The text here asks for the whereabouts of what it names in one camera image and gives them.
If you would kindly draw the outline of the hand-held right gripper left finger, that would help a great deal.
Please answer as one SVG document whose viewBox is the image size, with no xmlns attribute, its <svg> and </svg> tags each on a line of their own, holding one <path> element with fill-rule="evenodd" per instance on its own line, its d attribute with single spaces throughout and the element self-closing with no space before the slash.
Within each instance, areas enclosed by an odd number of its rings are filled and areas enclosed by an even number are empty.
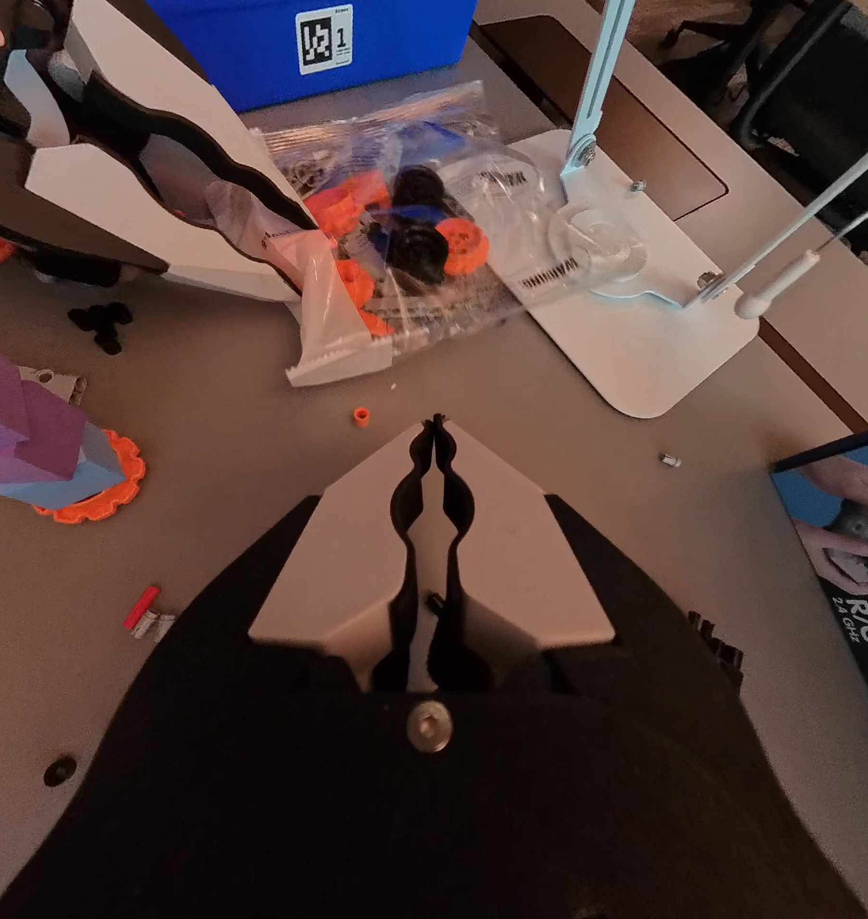
<svg viewBox="0 0 868 919">
<path fill-rule="evenodd" d="M 405 691 L 419 604 L 408 531 L 424 508 L 433 447 L 426 420 L 325 489 L 249 628 L 252 640 L 340 658 L 364 690 Z"/>
</svg>

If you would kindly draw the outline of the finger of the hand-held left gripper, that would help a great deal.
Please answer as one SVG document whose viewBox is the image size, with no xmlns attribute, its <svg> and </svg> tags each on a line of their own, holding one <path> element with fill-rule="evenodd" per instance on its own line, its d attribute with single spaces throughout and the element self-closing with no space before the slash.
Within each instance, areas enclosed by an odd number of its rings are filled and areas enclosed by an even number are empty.
<svg viewBox="0 0 868 919">
<path fill-rule="evenodd" d="M 77 75 L 83 86 L 82 109 L 91 117 L 91 128 L 96 130 L 101 121 L 109 119 L 121 140 L 130 139 L 135 131 L 85 98 L 85 80 L 78 69 Z M 140 133 L 145 137 L 143 150 L 154 137 L 171 141 Z M 197 156 L 177 145 L 212 173 Z M 167 271 L 160 276 L 166 280 L 266 302 L 301 296 L 273 265 L 244 254 L 218 230 L 195 224 L 168 208 L 124 156 L 114 153 L 111 145 L 100 146 L 95 137 L 73 140 L 67 148 L 40 149 L 26 188 L 161 258 Z"/>
<path fill-rule="evenodd" d="M 218 178 L 255 196 L 304 230 L 311 213 L 218 90 L 117 6 L 71 6 L 67 53 L 85 80 L 85 98 L 125 128 L 171 139 Z"/>
</svg>

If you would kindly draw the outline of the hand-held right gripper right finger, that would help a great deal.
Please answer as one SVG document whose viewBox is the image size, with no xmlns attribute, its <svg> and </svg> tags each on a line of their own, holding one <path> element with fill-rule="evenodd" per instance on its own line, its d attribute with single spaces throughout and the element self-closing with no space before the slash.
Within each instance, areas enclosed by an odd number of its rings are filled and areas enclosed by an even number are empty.
<svg viewBox="0 0 868 919">
<path fill-rule="evenodd" d="M 444 415 L 433 419 L 442 509 L 455 529 L 428 675 L 490 691 L 545 651 L 608 645 L 615 629 L 550 496 Z"/>
</svg>

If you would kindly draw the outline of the white label parts bag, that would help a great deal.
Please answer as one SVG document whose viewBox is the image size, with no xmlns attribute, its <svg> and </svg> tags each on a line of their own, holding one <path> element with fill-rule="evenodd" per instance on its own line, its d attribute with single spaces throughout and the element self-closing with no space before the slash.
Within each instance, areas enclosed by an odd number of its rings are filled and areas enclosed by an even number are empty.
<svg viewBox="0 0 868 919">
<path fill-rule="evenodd" d="M 289 309 L 300 326 L 301 357 L 286 370 L 305 388 L 369 375 L 392 367 L 389 335 L 371 334 L 336 268 L 329 239 L 294 227 L 250 192 L 215 180 L 204 199 L 220 233 L 244 254 L 278 269 L 301 292 Z"/>
</svg>

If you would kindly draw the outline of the blue foam cube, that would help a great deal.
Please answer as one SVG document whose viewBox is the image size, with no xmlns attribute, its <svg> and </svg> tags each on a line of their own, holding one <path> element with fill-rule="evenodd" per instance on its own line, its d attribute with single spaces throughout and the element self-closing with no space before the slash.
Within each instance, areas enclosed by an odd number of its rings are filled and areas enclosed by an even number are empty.
<svg viewBox="0 0 868 919">
<path fill-rule="evenodd" d="M 107 434 L 91 422 L 84 428 L 74 475 L 66 481 L 0 484 L 0 494 L 56 511 L 93 497 L 126 480 Z"/>
</svg>

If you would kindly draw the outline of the long blue plastic bin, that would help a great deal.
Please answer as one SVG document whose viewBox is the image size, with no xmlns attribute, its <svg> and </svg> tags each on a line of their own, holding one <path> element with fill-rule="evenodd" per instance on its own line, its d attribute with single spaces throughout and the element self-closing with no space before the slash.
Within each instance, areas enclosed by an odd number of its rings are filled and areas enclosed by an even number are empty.
<svg viewBox="0 0 868 919">
<path fill-rule="evenodd" d="M 460 61 L 474 1 L 153 1 L 236 112 Z"/>
</svg>

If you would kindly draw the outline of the black linked connectors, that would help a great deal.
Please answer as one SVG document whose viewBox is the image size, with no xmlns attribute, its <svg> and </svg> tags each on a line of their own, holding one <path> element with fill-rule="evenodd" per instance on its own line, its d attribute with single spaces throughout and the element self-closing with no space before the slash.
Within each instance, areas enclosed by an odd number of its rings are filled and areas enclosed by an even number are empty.
<svg viewBox="0 0 868 919">
<path fill-rule="evenodd" d="M 92 333 L 94 343 L 109 356 L 122 351 L 119 327 L 134 321 L 132 311 L 120 302 L 72 308 L 67 311 L 67 317 L 76 328 Z"/>
</svg>

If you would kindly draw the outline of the flat grey plate with holes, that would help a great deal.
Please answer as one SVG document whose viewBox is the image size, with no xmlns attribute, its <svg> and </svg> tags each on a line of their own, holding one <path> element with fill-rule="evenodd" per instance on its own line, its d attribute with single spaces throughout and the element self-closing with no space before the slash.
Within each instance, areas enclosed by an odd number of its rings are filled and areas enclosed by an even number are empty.
<svg viewBox="0 0 868 919">
<path fill-rule="evenodd" d="M 85 377 L 24 365 L 19 365 L 18 370 L 22 381 L 34 382 L 66 403 L 81 406 L 88 385 Z"/>
</svg>

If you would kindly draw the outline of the large clear warning bag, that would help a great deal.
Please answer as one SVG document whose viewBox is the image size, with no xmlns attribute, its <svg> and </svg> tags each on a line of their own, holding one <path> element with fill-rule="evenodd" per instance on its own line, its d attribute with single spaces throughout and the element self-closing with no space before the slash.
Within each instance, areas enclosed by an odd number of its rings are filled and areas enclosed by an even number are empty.
<svg viewBox="0 0 868 919">
<path fill-rule="evenodd" d="M 480 82 L 267 134 L 375 347 L 403 355 L 583 287 L 548 182 Z"/>
</svg>

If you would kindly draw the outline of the small red pin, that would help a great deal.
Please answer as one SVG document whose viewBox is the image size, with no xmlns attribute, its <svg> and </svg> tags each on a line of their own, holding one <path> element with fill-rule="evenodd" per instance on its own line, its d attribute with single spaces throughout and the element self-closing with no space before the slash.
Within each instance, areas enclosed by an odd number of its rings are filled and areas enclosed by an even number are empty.
<svg viewBox="0 0 868 919">
<path fill-rule="evenodd" d="M 123 628 L 128 630 L 133 630 L 141 619 L 146 615 L 158 595 L 160 594 L 160 587 L 158 585 L 150 585 L 142 593 L 140 598 L 135 602 L 134 606 L 126 616 L 123 621 Z"/>
</svg>

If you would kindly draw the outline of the white booklet stand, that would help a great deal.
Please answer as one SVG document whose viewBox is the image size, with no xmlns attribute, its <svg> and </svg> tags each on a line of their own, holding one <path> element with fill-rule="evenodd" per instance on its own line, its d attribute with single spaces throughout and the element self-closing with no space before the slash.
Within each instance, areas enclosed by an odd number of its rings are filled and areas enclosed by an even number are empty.
<svg viewBox="0 0 868 919">
<path fill-rule="evenodd" d="M 758 334 L 774 300 L 820 261 L 805 249 L 757 291 L 740 282 L 868 171 L 868 150 L 776 235 L 725 270 L 601 150 L 602 107 L 634 2 L 606 2 L 574 125 L 513 145 L 550 193 L 547 243 L 581 268 L 530 312 L 618 412 L 651 419 Z"/>
</svg>

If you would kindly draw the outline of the blue robot kit box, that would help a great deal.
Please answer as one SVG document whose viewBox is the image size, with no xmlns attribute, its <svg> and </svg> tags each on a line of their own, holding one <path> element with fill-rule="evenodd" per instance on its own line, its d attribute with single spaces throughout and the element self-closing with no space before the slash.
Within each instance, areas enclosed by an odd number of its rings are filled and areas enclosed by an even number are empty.
<svg viewBox="0 0 868 919">
<path fill-rule="evenodd" d="M 868 688 L 868 431 L 778 461 L 770 476 Z"/>
</svg>

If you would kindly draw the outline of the black office chair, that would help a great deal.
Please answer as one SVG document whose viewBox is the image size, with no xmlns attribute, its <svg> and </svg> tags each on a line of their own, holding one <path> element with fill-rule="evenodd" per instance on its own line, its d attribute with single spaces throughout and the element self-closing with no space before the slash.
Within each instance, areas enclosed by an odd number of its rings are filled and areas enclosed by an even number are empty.
<svg viewBox="0 0 868 919">
<path fill-rule="evenodd" d="M 715 40 L 658 68 L 801 204 L 868 151 L 868 15 L 857 2 L 750 2 L 739 25 L 683 20 Z"/>
</svg>

